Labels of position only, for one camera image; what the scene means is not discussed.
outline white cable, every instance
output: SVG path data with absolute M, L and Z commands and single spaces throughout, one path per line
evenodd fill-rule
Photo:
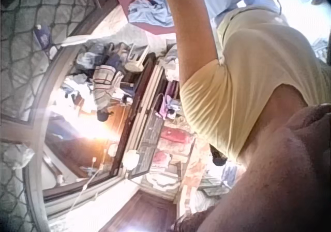
M 66 218 L 68 217 L 69 213 L 74 209 L 74 207 L 76 206 L 77 201 L 79 200 L 79 198 L 81 197 L 81 195 L 83 194 L 83 192 L 87 189 L 88 184 L 91 183 L 91 181 L 94 179 L 94 177 L 99 173 L 99 171 L 103 170 L 103 166 L 104 166 L 104 159 L 106 157 L 103 157 L 102 163 L 100 163 L 99 169 L 95 172 L 95 174 L 88 180 L 88 182 L 86 184 L 83 185 L 82 190 L 80 191 L 79 195 L 77 196 L 77 198 L 75 199 L 75 201 L 73 202 L 70 210 L 68 211 L 68 213 L 66 214 Z

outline blue cloth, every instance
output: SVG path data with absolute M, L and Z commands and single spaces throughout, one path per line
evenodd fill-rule
M 279 12 L 279 8 L 277 7 L 276 3 L 273 0 L 244 0 L 246 6 L 259 6 L 259 7 L 266 7 L 274 12 Z M 224 16 L 234 9 L 238 8 L 236 4 L 231 5 L 228 9 L 220 13 L 218 16 L 215 17 L 216 27 L 221 24 Z
M 231 5 L 241 0 L 205 0 L 212 19 Z M 129 22 L 145 22 L 151 25 L 172 27 L 174 25 L 167 0 L 134 0 L 129 5 Z

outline sleeve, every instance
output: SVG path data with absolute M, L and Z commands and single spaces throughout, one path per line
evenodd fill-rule
M 213 145 L 219 144 L 220 120 L 230 122 L 232 86 L 225 65 L 213 60 L 181 88 L 180 98 L 188 123 Z

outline pink bag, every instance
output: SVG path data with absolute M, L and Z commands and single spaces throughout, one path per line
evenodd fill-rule
M 184 144 L 192 142 L 192 136 L 188 132 L 182 129 L 170 128 L 166 126 L 162 128 L 161 138 Z

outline wooden door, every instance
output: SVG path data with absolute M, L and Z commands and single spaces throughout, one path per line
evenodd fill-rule
M 138 191 L 99 232 L 166 232 L 175 219 L 175 204 Z

